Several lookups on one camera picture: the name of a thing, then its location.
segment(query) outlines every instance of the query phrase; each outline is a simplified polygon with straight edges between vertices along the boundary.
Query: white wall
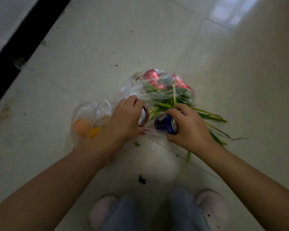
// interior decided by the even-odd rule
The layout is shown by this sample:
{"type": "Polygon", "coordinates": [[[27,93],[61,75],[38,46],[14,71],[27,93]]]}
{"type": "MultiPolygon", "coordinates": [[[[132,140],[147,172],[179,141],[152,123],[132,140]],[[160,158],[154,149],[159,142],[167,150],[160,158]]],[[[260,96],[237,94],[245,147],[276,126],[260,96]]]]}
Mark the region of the white wall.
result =
{"type": "Polygon", "coordinates": [[[37,0],[0,0],[0,51],[37,0]]]}

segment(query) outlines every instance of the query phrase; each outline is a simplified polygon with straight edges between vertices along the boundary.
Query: forearm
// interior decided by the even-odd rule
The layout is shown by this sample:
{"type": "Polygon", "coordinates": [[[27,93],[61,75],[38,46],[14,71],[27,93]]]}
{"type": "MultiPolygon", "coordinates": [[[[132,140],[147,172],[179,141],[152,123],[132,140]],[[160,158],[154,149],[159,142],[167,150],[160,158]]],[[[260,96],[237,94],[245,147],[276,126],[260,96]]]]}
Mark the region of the forearm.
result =
{"type": "Polygon", "coordinates": [[[219,145],[213,144],[197,155],[266,230],[289,230],[289,190],[219,145]]]}
{"type": "Polygon", "coordinates": [[[96,137],[37,175],[0,204],[0,230],[53,230],[116,150],[96,137]]]}

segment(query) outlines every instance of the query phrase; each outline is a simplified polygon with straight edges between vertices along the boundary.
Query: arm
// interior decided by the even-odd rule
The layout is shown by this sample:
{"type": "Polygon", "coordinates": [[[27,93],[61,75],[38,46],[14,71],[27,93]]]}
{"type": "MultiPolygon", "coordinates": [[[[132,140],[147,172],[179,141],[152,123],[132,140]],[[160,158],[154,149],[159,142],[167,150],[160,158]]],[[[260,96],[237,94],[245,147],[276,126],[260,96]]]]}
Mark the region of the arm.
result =
{"type": "Polygon", "coordinates": [[[136,96],[120,101],[103,132],[4,200],[0,230],[53,230],[107,160],[143,132],[138,126],[143,104],[136,96]]]}
{"type": "Polygon", "coordinates": [[[216,143],[196,111],[183,104],[175,108],[167,113],[180,129],[177,135],[167,135],[168,140],[210,166],[264,229],[289,230],[289,190],[216,143]]]}

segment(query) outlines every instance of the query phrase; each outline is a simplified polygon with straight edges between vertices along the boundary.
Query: plastic bag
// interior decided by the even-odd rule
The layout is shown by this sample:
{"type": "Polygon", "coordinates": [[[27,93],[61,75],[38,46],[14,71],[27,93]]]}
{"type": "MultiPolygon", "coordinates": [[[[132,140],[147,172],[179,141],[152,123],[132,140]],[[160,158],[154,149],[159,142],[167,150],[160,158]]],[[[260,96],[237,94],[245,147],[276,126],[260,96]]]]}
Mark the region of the plastic bag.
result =
{"type": "Polygon", "coordinates": [[[136,72],[124,82],[112,102],[84,102],[73,112],[71,135],[73,144],[95,137],[106,128],[108,121],[121,99],[136,95],[145,101],[149,109],[149,120],[145,124],[145,134],[161,136],[154,129],[154,119],[161,112],[176,103],[189,106],[194,104],[194,91],[175,73],[165,73],[159,69],[136,72]]]}

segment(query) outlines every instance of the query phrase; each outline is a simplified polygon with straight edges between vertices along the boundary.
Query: soda can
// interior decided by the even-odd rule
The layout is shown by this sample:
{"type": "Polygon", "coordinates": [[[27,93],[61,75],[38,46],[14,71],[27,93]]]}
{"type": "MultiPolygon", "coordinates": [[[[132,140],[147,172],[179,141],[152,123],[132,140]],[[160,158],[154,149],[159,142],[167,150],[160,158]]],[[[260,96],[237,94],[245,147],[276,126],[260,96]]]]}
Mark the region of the soda can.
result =
{"type": "Polygon", "coordinates": [[[176,135],[179,131],[177,121],[169,114],[161,114],[154,121],[154,128],[161,134],[176,135]]]}
{"type": "Polygon", "coordinates": [[[149,110],[146,106],[143,106],[142,111],[141,111],[141,116],[138,121],[138,125],[144,126],[148,120],[149,120],[149,110]]]}

